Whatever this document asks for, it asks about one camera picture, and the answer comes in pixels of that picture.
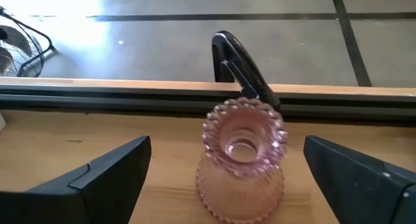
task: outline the glass vase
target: glass vase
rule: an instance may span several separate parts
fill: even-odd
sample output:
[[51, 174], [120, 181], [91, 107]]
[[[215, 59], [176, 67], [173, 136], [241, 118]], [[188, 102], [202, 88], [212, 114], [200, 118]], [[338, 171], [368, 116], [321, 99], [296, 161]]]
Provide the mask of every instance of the glass vase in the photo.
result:
[[283, 195], [286, 141], [282, 116], [257, 99], [228, 100], [208, 113], [196, 175], [208, 211], [227, 223], [267, 218]]

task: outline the pink glass vase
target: pink glass vase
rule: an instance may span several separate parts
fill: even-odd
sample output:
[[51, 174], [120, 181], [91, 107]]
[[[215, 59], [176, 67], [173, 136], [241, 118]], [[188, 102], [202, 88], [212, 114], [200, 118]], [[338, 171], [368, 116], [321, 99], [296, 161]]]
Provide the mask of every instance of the pink glass vase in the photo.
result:
[[208, 113], [196, 175], [208, 211], [227, 223], [268, 217], [283, 195], [286, 141], [281, 115], [257, 99], [228, 100]]

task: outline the ribbed glass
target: ribbed glass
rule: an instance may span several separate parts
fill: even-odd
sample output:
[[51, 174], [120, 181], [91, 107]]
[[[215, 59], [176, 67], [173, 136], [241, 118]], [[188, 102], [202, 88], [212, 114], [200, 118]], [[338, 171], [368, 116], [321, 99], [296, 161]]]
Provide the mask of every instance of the ribbed glass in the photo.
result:
[[217, 105], [203, 124], [196, 186], [205, 207], [228, 223], [262, 221], [283, 195], [287, 132], [273, 108], [240, 98]]

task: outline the wooden table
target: wooden table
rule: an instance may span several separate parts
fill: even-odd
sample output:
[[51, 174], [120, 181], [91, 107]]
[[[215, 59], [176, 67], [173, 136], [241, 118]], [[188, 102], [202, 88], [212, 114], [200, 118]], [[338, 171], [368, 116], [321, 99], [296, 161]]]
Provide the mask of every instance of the wooden table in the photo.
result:
[[[130, 223], [214, 223], [198, 200], [195, 170], [203, 119], [3, 110], [0, 189], [25, 191], [129, 140], [150, 135], [148, 177]], [[416, 171], [416, 129], [287, 123], [285, 195], [269, 223], [336, 223], [302, 148], [317, 135]]]

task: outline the floor tile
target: floor tile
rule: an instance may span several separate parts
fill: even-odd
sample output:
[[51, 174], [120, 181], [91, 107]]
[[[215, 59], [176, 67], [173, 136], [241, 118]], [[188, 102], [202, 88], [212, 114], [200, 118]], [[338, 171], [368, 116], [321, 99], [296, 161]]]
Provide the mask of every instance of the floor tile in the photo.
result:
[[331, 0], [0, 0], [1, 4], [23, 14], [49, 16], [335, 12]]
[[357, 85], [337, 21], [44, 22], [43, 77], [214, 81], [211, 37], [232, 32], [269, 83]]
[[344, 0], [349, 13], [416, 12], [416, 0]]
[[416, 88], [416, 21], [352, 21], [373, 86]]

